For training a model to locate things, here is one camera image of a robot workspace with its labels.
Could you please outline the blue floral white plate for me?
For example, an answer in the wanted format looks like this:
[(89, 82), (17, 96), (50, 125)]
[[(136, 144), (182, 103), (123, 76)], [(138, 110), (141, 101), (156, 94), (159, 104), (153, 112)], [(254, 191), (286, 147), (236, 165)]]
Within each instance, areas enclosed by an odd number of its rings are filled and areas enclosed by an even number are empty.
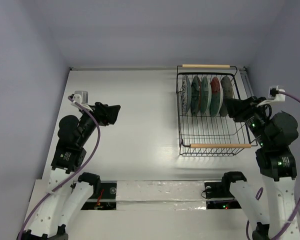
[(188, 75), (184, 74), (182, 76), (182, 84), (181, 84), (181, 112), (182, 115), (187, 115), (188, 111), (191, 107), (191, 99), (192, 99), (192, 88)]

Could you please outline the dark teal plate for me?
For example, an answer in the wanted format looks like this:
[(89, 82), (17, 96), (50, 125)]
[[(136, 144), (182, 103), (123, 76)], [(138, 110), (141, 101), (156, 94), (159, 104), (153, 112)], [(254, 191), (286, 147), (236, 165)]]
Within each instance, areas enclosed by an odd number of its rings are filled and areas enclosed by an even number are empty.
[(202, 84), (200, 78), (195, 75), (191, 83), (191, 102), (190, 110), (191, 115), (196, 116), (201, 110), (201, 95), (202, 95)]

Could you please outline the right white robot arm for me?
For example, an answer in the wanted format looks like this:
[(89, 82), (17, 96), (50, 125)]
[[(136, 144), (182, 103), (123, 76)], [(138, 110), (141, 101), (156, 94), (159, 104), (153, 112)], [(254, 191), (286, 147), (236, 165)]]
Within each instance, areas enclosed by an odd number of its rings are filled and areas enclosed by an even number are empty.
[(236, 123), (245, 123), (260, 146), (255, 155), (268, 211), (240, 171), (226, 172), (220, 182), (206, 185), (202, 197), (209, 200), (233, 196), (249, 221), (254, 240), (300, 240), (299, 204), (295, 200), (297, 164), (289, 148), (299, 136), (296, 119), (284, 111), (272, 115), (264, 97), (225, 98), (224, 103), (228, 116)]

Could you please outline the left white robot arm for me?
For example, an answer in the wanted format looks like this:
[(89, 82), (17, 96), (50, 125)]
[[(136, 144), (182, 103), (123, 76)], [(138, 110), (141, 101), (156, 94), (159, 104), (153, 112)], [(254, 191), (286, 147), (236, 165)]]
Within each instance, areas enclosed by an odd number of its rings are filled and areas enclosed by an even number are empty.
[(75, 100), (72, 104), (82, 116), (66, 115), (60, 120), (46, 195), (26, 218), (19, 240), (67, 240), (70, 224), (85, 202), (100, 195), (100, 176), (82, 172), (92, 159), (86, 157), (84, 145), (94, 130), (117, 121), (121, 107), (100, 102), (84, 106)]

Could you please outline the red and teal plate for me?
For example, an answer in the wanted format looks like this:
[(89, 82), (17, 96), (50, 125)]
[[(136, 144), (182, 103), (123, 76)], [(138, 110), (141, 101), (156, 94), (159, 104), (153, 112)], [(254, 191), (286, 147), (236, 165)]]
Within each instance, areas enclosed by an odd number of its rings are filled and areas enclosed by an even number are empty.
[(210, 116), (216, 117), (220, 112), (223, 104), (223, 88), (221, 81), (215, 76), (210, 82), (211, 86), (211, 102), (210, 102)]

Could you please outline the light green flower plate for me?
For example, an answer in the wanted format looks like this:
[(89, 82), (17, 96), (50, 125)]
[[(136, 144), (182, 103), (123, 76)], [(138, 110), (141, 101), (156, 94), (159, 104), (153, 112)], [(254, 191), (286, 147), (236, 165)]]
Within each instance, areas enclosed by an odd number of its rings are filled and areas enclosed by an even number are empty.
[(211, 84), (206, 76), (201, 78), (201, 114), (204, 115), (210, 107), (212, 98)]

